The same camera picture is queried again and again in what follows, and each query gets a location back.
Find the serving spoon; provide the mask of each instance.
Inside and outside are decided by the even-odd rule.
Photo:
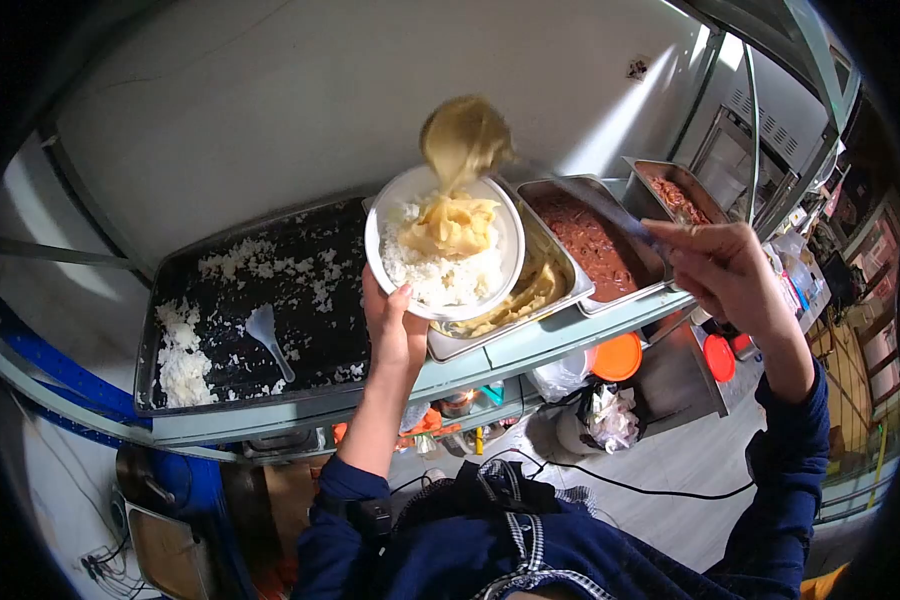
[[[503,115],[482,96],[458,96],[442,103],[420,127],[419,142],[420,153],[440,179],[442,193],[470,184],[505,162],[523,164],[664,256],[666,248],[629,212],[596,190],[519,157]]]

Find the white rice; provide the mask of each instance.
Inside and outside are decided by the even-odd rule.
[[[380,259],[390,281],[397,287],[409,283],[413,296],[426,306],[472,305],[491,296],[504,283],[497,246],[500,232],[491,224],[490,247],[467,258],[424,256],[399,243],[398,236],[420,217],[425,200],[399,202],[387,215],[381,235]]]

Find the white plastic rice paddle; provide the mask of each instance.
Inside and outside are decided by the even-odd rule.
[[[284,381],[293,383],[294,379],[297,379],[297,374],[287,364],[287,359],[283,357],[280,345],[276,342],[274,306],[268,302],[259,308],[254,308],[246,320],[246,332],[270,351],[270,354],[276,359],[276,364],[283,374]]]

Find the navy blue shirt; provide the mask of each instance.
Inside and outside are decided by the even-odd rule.
[[[723,559],[698,573],[585,510],[540,514],[542,563],[573,571],[593,588],[561,581],[580,598],[798,598],[804,561],[820,506],[828,463],[828,389],[815,363],[804,402],[778,401],[766,376],[756,400],[766,408],[767,432],[747,449],[756,495],[730,534]],[[320,474],[328,498],[387,498],[387,481],[333,457]],[[293,597],[470,598],[520,570],[507,522],[454,516],[401,529],[382,553],[344,518],[314,505],[298,543],[299,578]],[[506,597],[513,589],[496,596]]]

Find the red lid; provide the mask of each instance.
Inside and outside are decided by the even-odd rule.
[[[706,365],[710,368],[713,378],[724,383],[733,378],[737,370],[737,361],[733,357],[733,350],[727,340],[719,335],[708,335],[703,340],[703,356]]]

